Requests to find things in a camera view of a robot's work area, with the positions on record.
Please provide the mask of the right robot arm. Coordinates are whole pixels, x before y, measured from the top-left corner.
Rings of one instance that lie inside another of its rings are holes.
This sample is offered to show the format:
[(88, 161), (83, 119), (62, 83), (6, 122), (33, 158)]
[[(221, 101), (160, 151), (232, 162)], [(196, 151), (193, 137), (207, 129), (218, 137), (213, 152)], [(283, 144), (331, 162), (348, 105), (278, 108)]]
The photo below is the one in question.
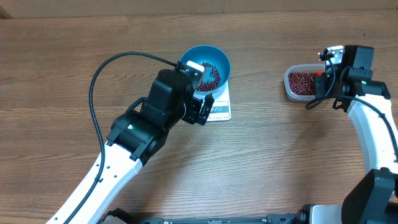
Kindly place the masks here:
[(310, 110), (332, 99), (333, 109), (348, 114), (358, 135), (366, 175), (340, 205), (304, 205), (294, 223), (397, 223), (397, 128), (391, 94), (373, 80), (374, 49), (337, 45), (320, 52), (325, 71), (315, 77)]

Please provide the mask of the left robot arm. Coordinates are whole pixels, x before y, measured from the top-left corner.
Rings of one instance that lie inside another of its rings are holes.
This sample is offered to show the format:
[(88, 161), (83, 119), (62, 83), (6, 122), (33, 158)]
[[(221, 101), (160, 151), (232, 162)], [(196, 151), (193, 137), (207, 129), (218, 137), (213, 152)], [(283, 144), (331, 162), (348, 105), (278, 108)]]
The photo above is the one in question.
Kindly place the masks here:
[(164, 146), (180, 120), (204, 125), (213, 96), (198, 99), (193, 94), (205, 71), (192, 61), (161, 70), (149, 95), (114, 120), (95, 163), (49, 223), (96, 223), (119, 191)]

